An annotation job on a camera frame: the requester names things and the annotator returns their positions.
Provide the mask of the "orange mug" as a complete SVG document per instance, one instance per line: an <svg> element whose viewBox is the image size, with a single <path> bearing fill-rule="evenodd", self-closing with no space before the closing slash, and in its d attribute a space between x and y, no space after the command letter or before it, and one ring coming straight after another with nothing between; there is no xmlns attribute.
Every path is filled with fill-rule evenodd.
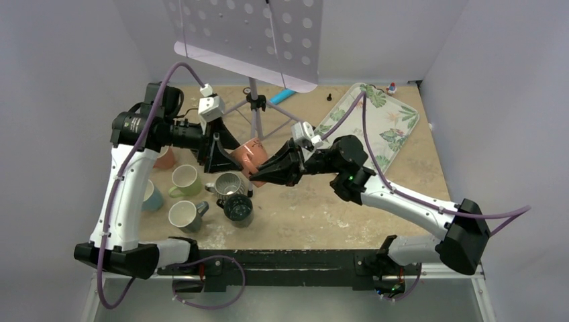
<svg viewBox="0 0 569 322"><path fill-rule="evenodd" d="M259 138L252 138L229 155L242 166L240 172L248 180L258 172L258 167L268 160L267 151Z"/></svg>

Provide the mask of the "grey ribbed mug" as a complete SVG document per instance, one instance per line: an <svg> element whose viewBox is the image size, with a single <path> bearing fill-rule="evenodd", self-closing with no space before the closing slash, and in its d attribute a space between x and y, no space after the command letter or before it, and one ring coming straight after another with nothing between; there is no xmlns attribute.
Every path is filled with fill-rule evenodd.
<svg viewBox="0 0 569 322"><path fill-rule="evenodd" d="M226 200L236 194L244 195L246 186L238 174L228 172L220 175L214 182L208 182L205 190L218 199Z"/></svg>

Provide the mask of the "light green mug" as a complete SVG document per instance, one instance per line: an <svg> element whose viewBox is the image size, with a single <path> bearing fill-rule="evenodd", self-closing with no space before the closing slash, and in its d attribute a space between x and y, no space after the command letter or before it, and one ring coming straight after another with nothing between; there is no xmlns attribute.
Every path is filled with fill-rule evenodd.
<svg viewBox="0 0 569 322"><path fill-rule="evenodd" d="M172 186L168 191L170 198L193 197L201 192L202 184L197 169L190 164L178 166L172 172Z"/></svg>

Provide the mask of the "salmon pink mug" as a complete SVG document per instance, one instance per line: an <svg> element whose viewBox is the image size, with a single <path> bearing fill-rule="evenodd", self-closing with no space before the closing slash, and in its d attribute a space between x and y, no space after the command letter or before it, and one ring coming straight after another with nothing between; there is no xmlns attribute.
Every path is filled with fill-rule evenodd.
<svg viewBox="0 0 569 322"><path fill-rule="evenodd" d="M160 154L158 155L153 168L168 170L171 169L176 164L176 158L172 148L170 146L165 146L161 148Z"/></svg>

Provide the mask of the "dark teal mug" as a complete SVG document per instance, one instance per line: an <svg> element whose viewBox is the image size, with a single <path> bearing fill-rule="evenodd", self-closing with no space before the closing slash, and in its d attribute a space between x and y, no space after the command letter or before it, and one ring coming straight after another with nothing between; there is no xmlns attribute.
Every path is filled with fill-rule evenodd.
<svg viewBox="0 0 569 322"><path fill-rule="evenodd" d="M194 204L191 201L179 201L168 212L171 225L185 233L197 233L202 226L202 218L209 210L209 203L202 201Z"/></svg>

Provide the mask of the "light blue faceted mug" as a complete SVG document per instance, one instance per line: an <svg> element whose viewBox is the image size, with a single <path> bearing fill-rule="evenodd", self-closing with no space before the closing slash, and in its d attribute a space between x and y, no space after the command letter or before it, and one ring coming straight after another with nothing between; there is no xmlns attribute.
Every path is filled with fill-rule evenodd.
<svg viewBox="0 0 569 322"><path fill-rule="evenodd" d="M151 180L148 180L142 202L142 211L156 212L162 208L163 204L162 193Z"/></svg>

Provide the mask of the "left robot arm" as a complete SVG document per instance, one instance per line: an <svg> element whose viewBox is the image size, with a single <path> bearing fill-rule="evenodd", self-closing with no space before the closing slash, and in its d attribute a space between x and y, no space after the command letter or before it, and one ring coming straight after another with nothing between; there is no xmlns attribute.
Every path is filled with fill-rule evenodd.
<svg viewBox="0 0 569 322"><path fill-rule="evenodd" d="M198 123L179 119L182 93L165 83L150 83L145 100L113 120L105 200L89 240L75 246L75 260L140 279L170 265L183 274L198 270L200 256L193 252L194 240L170 237L142 243L139 224L147 181L163 147L190 150L206 173L242 168L229 155L239 143L223 122L221 97L209 84L202 85L200 92Z"/></svg>

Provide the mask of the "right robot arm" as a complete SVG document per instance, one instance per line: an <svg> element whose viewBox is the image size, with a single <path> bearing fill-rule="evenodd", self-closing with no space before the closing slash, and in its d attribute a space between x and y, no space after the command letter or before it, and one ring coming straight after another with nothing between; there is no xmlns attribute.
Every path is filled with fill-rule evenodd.
<svg viewBox="0 0 569 322"><path fill-rule="evenodd" d="M368 155L353 135L341 136L328 148L305 158L300 145L289 140L251 176L253 181L295 186L304 175L334 174L330 182L343 201L387 211L424 230L422 237L389 237L376 263L386 273L418 262L437 261L464 275L473 275L490 239L490 230L477 203L437 201L388 183L364 166Z"/></svg>

